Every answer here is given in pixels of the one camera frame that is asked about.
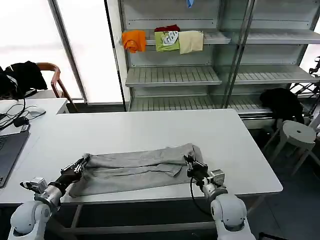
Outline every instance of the white desk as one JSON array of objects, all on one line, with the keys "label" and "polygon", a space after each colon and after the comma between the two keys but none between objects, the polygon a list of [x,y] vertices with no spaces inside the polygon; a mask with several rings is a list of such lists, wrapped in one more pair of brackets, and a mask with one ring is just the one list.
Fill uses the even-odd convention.
[{"label": "white desk", "polygon": [[[5,113],[11,106],[17,104],[15,100],[1,100],[0,101],[0,113]],[[45,133],[46,129],[55,128],[54,127],[54,117],[57,114],[62,114],[67,110],[66,107],[67,100],[65,98],[49,98],[49,99],[26,99],[25,105],[28,106],[38,106],[45,109],[46,113],[35,119],[30,120],[29,137],[26,141],[22,151],[19,154],[18,160],[16,161],[14,168],[11,172],[9,179],[10,182],[12,175],[20,168],[20,165],[25,161],[30,151],[37,144],[42,134]],[[15,106],[10,110],[9,113],[16,114],[22,110],[23,106]],[[13,124],[6,129],[0,131],[0,135],[19,133],[22,127],[15,127]],[[6,188],[0,189],[0,196]]]},{"label": "white desk", "polygon": [[[238,196],[281,192],[283,187],[233,109],[78,113],[53,117],[36,144],[24,150],[0,203],[33,199],[19,183],[34,177],[56,180],[60,169],[83,153],[107,154],[155,150],[193,143],[209,169],[225,172],[225,185]],[[195,187],[195,196],[203,193]],[[71,198],[64,203],[110,203],[190,198],[188,184]]]}]

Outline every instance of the orange cloth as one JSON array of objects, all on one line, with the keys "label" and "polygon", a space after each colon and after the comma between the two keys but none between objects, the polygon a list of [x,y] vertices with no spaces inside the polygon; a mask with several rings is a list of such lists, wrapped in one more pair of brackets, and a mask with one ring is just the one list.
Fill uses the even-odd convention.
[{"label": "orange cloth", "polygon": [[129,49],[130,53],[146,50],[146,33],[142,30],[127,31],[122,33],[122,44],[124,49]]}]

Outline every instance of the gray cloth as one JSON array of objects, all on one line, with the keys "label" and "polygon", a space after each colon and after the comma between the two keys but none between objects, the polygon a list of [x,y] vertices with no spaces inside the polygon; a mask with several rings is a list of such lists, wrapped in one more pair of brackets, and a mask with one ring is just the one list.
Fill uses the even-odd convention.
[{"label": "gray cloth", "polygon": [[191,143],[152,151],[90,155],[82,179],[73,184],[69,195],[75,198],[188,183],[187,155],[202,161],[200,149]]}]

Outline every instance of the blue object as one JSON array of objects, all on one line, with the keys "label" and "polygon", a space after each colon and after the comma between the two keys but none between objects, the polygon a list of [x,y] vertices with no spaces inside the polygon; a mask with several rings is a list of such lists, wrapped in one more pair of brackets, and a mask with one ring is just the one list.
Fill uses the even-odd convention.
[{"label": "blue object", "polygon": [[195,0],[186,0],[186,4],[188,5],[188,8],[191,8],[194,2]]}]

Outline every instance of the black jacket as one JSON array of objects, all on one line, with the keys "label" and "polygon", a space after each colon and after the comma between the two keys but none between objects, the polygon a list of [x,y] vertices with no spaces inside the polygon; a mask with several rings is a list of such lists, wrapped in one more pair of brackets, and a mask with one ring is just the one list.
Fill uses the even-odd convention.
[{"label": "black jacket", "polygon": [[[18,89],[7,76],[16,80]],[[31,89],[48,89],[37,64],[27,61],[25,63],[12,64],[4,71],[0,68],[0,97],[11,95],[14,98],[22,98]]]},{"label": "black jacket", "polygon": [[262,106],[268,107],[275,114],[276,119],[293,120],[304,124],[302,117],[303,106],[298,97],[285,88],[274,88],[266,90],[260,95]]}]

